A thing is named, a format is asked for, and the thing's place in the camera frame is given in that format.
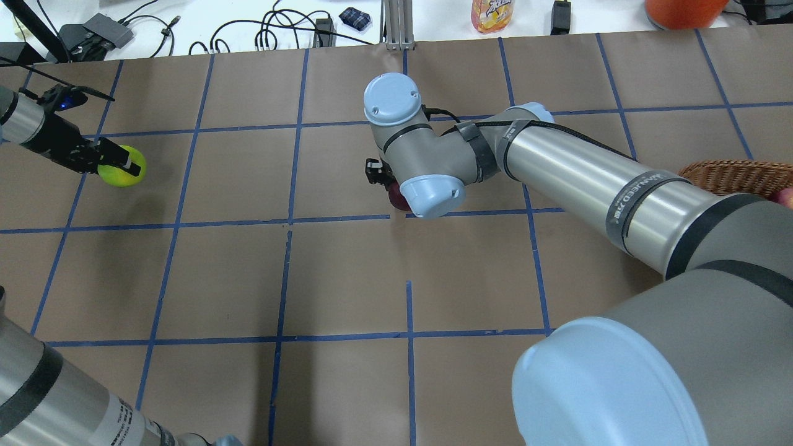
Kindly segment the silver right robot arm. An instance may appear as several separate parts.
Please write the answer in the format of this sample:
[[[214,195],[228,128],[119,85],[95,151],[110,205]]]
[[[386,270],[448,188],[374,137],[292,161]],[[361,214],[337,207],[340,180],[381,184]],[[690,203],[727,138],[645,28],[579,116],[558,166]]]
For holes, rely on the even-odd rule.
[[[374,77],[363,108],[416,217],[456,211],[468,185],[502,174],[561,213],[537,245],[577,294],[641,287],[581,312],[521,353],[512,410],[527,445],[790,445],[791,209],[716,195],[559,125],[537,102],[438,135],[413,79]],[[627,272],[618,268],[626,266]]]

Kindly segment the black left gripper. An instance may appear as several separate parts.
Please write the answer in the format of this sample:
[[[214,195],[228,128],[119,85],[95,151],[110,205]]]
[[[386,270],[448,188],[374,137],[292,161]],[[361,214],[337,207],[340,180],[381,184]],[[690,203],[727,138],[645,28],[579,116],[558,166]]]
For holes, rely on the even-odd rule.
[[[28,140],[28,150],[79,174],[97,174],[99,165],[127,163],[128,153],[108,138],[97,143],[83,138],[79,128],[57,114],[47,114],[42,127]]]

